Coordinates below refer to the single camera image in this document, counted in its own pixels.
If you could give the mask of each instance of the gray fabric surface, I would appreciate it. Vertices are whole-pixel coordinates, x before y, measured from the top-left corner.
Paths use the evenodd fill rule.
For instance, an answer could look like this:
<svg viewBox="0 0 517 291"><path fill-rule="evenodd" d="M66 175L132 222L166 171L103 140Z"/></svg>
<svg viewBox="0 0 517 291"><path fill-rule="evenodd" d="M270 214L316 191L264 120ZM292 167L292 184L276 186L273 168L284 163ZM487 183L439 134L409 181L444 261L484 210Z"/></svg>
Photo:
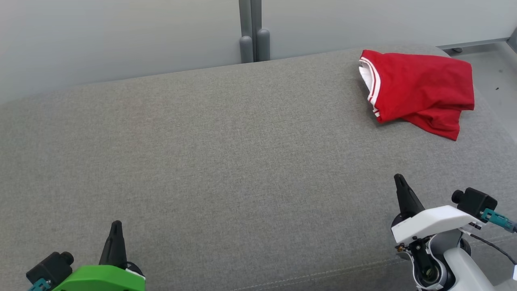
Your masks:
<svg viewBox="0 0 517 291"><path fill-rule="evenodd" d="M443 53L429 46L370 48ZM457 142L379 125L361 49L193 70L0 107L2 289L52 251L96 264L121 220L147 290L413 290L393 175L424 206L478 188L517 218L517 150L476 97ZM479 233L517 256L517 236ZM494 284L510 263L473 242Z"/></svg>

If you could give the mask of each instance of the folded red t-shirt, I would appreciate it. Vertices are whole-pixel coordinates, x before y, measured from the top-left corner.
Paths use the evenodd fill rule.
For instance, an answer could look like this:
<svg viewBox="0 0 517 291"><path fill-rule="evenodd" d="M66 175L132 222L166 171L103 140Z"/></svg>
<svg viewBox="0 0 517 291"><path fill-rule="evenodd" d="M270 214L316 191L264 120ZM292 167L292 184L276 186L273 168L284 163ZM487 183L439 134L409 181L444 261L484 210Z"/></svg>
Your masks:
<svg viewBox="0 0 517 291"><path fill-rule="evenodd" d="M364 50L359 72L377 121L402 118L439 136L458 139L462 110L474 109L469 63L449 57Z"/></svg>

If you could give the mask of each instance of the fabric seam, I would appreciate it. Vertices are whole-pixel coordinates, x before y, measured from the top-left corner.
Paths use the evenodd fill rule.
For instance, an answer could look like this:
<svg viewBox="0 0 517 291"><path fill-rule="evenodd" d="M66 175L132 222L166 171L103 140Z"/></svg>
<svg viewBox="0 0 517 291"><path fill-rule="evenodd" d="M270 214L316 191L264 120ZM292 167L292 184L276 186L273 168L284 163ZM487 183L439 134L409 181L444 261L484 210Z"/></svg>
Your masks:
<svg viewBox="0 0 517 291"><path fill-rule="evenodd" d="M496 238L505 238L505 239L497 240L497 241L492 241L493 239L496 239ZM511 239L515 239L515 238L517 238L517 236L504 235L504 236L498 236L498 237L490 238L490 239L487 239L487 240L492 242L492 243L496 243L496 242L502 242L502 241L511 240ZM471 245L471 248L476 248L478 246L488 246L488 245L485 244L485 243L481 243L481 244ZM229 291L239 291L239 290L251 289L251 288L261 287L261 286L265 286L265 285L269 285L269 284L275 284L275 283L280 283L280 282L287 282L287 281L292 281L292 280L306 278L306 277L311 277L311 276L317 276L317 275L328 274L328 273L332 273L332 272L344 271L344 270L348 270L348 269L355 269L355 268L360 268L360 267L369 266L369 265L375 265L375 264L378 264L378 263L383 263L383 262L387 262L387 261L394 261L394 260L398 260L398 259L397 258L392 258L392 259L379 260L379 261L375 261L375 262L368 263L368 264L356 265L356 266L351 266L351 267L346 267L346 268L341 268L341 269L335 269L335 270L330 270L330 271L325 271L325 272L318 272L318 273L314 273L314 274L303 275L303 276L300 276L300 277L294 277L294 278L283 279L283 280L278 280L278 281L273 281L273 282L268 282L268 283L262 283L262 284L258 284L258 285L252 285L252 286L248 286L248 287L231 289ZM277 287L282 287L282 286L287 286L287 285L293 285L293 284L297 284L297 283L308 282L310 280L323 279L323 278L332 277L332 276L344 275L344 274L352 273L352 272L355 272L355 271L361 271L361 270L364 271L364 270L379 268L379 267L383 267L383 266L399 264L399 263L403 263L403 262L405 262L405 260L397 261L397 262L393 262L393 263L388 263L388 264L384 264L384 265L372 266L372 267L369 267L369 268L362 268L362 269L359 269L359 270L352 270L350 272L339 272L339 273L332 274L332 275L325 276L325 277L310 278L308 280L297 281L297 282L288 283L288 284L281 284L281 285L271 286L271 287L267 287L267 288L256 289L255 291L266 290L266 289L271 289L271 288L277 288Z"/></svg>

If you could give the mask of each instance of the white wall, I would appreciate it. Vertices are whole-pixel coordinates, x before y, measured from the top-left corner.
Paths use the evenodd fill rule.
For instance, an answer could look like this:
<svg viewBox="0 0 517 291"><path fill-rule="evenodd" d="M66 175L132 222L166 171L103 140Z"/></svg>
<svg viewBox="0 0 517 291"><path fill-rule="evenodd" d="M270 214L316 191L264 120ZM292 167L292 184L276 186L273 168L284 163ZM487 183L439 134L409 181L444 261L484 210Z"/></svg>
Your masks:
<svg viewBox="0 0 517 291"><path fill-rule="evenodd" d="M237 0L0 0L0 103L240 63Z"/></svg>
<svg viewBox="0 0 517 291"><path fill-rule="evenodd" d="M517 0L263 0L271 58L381 43L433 46L509 37Z"/></svg>

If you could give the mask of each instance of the gray post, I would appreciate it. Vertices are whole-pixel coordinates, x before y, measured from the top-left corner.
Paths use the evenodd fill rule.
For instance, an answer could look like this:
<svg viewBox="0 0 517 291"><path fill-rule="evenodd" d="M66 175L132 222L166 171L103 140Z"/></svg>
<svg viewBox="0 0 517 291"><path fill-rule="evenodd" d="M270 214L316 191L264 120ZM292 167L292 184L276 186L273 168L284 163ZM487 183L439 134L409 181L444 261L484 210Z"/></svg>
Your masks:
<svg viewBox="0 0 517 291"><path fill-rule="evenodd" d="M262 0L251 1L251 25L253 38L253 60L257 60L257 32L262 28Z"/></svg>
<svg viewBox="0 0 517 291"><path fill-rule="evenodd" d="M513 31L510 39L507 40L508 45L517 53L517 28Z"/></svg>
<svg viewBox="0 0 517 291"><path fill-rule="evenodd" d="M253 39L249 36L243 36L239 40L240 45L240 62L253 63Z"/></svg>
<svg viewBox="0 0 517 291"><path fill-rule="evenodd" d="M257 62L269 60L269 30L263 28L257 31Z"/></svg>
<svg viewBox="0 0 517 291"><path fill-rule="evenodd" d="M240 62L253 63L253 26L251 23L251 2L250 0L239 0L240 13Z"/></svg>

